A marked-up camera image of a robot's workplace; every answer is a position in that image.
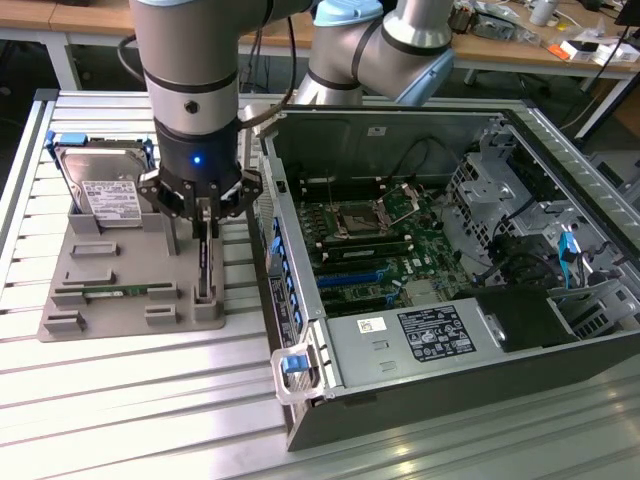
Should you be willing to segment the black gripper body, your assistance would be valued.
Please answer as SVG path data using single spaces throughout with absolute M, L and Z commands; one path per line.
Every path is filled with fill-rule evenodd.
M 234 187 L 241 180 L 237 160 L 239 124 L 234 118 L 220 130 L 192 135 L 173 131 L 155 119 L 162 182 L 180 194 L 190 183 L 200 197 L 209 196 L 211 184 L 220 194 Z

